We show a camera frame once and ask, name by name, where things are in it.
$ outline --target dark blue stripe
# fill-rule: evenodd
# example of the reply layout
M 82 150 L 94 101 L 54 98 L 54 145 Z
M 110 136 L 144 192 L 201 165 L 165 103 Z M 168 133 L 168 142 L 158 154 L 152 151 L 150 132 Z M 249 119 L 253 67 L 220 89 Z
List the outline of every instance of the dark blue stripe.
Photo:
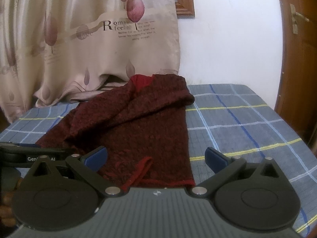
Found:
M 304 222 L 307 223 L 308 222 L 308 219 L 307 219 L 307 216 L 306 216 L 306 213 L 305 211 L 301 208 L 301 214 L 303 216 L 303 219 L 304 219 Z M 309 234 L 310 232 L 310 226 L 307 227 L 307 234 L 306 236 Z
M 212 92 L 213 92 L 214 94 L 216 94 L 216 92 L 214 91 L 212 85 L 209 84 L 209 86 L 210 86 Z M 224 107 L 227 107 L 227 106 L 221 101 L 221 99 L 220 99 L 220 97 L 219 97 L 218 95 L 216 95 L 216 97 L 217 97 L 218 101 L 219 101 Z M 227 108 L 227 110 L 228 110 L 228 112 L 231 114 L 231 116 L 235 119 L 235 121 L 237 122 L 237 124 L 241 124 L 240 121 L 238 120 L 238 118 L 236 118 L 236 116 L 232 113 L 232 111 L 231 111 L 229 108 Z M 242 130 L 245 132 L 245 134 L 248 136 L 248 138 L 253 142 L 253 144 L 256 146 L 256 148 L 257 148 L 257 149 L 260 149 L 259 144 L 253 139 L 253 137 L 250 135 L 250 133 L 247 131 L 247 129 L 246 129 L 244 126 L 240 126 L 240 127 L 241 127 Z M 261 155 L 262 157 L 265 157 L 265 155 L 264 155 L 263 152 L 261 152 L 261 151 L 260 151 L 260 155 Z
M 65 109 L 65 111 L 61 114 L 61 116 L 64 116 L 64 114 L 67 112 L 68 106 L 69 106 L 69 104 L 66 105 L 66 109 Z M 53 127 L 55 126 L 55 124 L 57 123 L 58 120 L 59 120 L 59 117 L 57 117 L 57 118 L 55 119 L 55 121 L 53 122 L 53 124 L 51 125 L 51 127 L 50 127 L 47 131 L 49 131 L 51 128 L 53 128 Z
M 37 114 L 36 114 L 36 116 L 35 116 L 35 117 L 32 117 L 32 118 L 36 118 L 36 117 L 39 115 L 39 112 L 40 112 L 40 109 L 38 108 L 38 109 L 37 109 Z M 19 131 L 21 131 L 25 126 L 27 126 L 30 121 L 32 121 L 32 120 L 29 120 L 25 125 L 23 125 L 23 126 L 19 129 Z M 17 134 L 18 134 L 18 132 L 16 132 L 8 141 L 10 141 L 10 140 L 11 140 L 15 135 L 17 135 Z

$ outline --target folded garment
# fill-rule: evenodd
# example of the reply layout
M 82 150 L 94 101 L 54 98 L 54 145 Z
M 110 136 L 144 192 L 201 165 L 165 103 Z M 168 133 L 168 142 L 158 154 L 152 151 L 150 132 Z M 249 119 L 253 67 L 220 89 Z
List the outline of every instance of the folded garment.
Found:
M 185 106 L 193 102 L 183 77 L 134 75 L 80 103 L 37 144 L 82 155 L 105 146 L 108 160 L 98 173 L 122 189 L 191 187 Z

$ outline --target mattress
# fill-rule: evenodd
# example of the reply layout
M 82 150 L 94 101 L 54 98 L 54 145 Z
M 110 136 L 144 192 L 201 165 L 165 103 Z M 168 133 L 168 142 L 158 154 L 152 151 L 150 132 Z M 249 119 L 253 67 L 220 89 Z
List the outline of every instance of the mattress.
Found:
M 294 229 L 305 237 L 317 223 L 317 159 L 292 130 L 258 95 L 244 85 L 188 86 L 195 103 L 186 108 L 189 155 L 196 184 L 214 173 L 204 161 L 207 147 L 248 162 L 272 157 L 301 200 Z M 60 103 L 29 110 L 6 130 L 0 141 L 35 143 L 78 103 Z M 19 169 L 24 176 L 27 169 Z

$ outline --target metal bolt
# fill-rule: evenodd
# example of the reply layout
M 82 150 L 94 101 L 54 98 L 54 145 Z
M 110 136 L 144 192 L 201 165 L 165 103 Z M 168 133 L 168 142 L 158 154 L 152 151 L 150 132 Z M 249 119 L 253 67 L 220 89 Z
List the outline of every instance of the metal bolt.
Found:
M 117 194 L 120 193 L 120 191 L 121 191 L 121 189 L 118 188 L 118 187 L 108 187 L 108 188 L 105 190 L 105 192 L 106 192 L 107 194 L 109 194 L 109 195 L 117 195 Z
M 204 195 L 207 193 L 207 189 L 205 187 L 194 187 L 191 191 L 196 195 Z

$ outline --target yellow stripe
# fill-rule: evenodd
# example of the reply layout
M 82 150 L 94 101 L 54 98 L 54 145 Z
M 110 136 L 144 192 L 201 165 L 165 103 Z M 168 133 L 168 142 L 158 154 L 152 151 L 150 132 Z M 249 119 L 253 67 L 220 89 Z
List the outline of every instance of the yellow stripe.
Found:
M 56 118 L 64 118 L 63 116 L 57 116 L 57 117 L 53 117 L 53 118 L 19 118 L 19 120 L 53 120 L 53 119 L 56 119 Z
M 301 227 L 297 228 L 296 232 L 300 233 L 301 231 L 305 230 L 307 228 L 307 226 L 309 226 L 312 223 L 314 223 L 316 220 L 317 220 L 317 215 L 312 217 L 307 223 L 303 224 Z
M 239 155 L 244 155 L 244 154 L 249 154 L 249 153 L 252 153 L 252 152 L 256 152 L 256 151 L 259 151 L 259 150 L 268 150 L 268 149 L 273 149 L 273 148 L 277 148 L 277 147 L 290 145 L 290 144 L 296 143 L 296 142 L 298 142 L 300 140 L 302 140 L 302 139 L 298 138 L 296 140 L 292 140 L 292 141 L 289 141 L 287 143 L 276 143 L 276 144 L 272 144 L 272 145 L 261 147 L 259 149 L 255 148 L 255 149 L 248 149 L 248 150 L 243 150 L 243 151 L 238 151 L 238 152 L 224 153 L 224 155 L 225 156 L 239 156 Z M 204 160 L 204 159 L 205 159 L 205 156 L 197 156 L 197 157 L 191 157 L 190 158 L 191 161 Z
M 251 107 L 268 107 L 268 105 L 256 105 L 256 106 L 237 106 L 237 107 L 202 107 L 199 110 L 217 110 L 217 109 L 236 109 L 236 108 L 251 108 Z M 186 111 L 196 111 L 195 108 L 186 109 Z

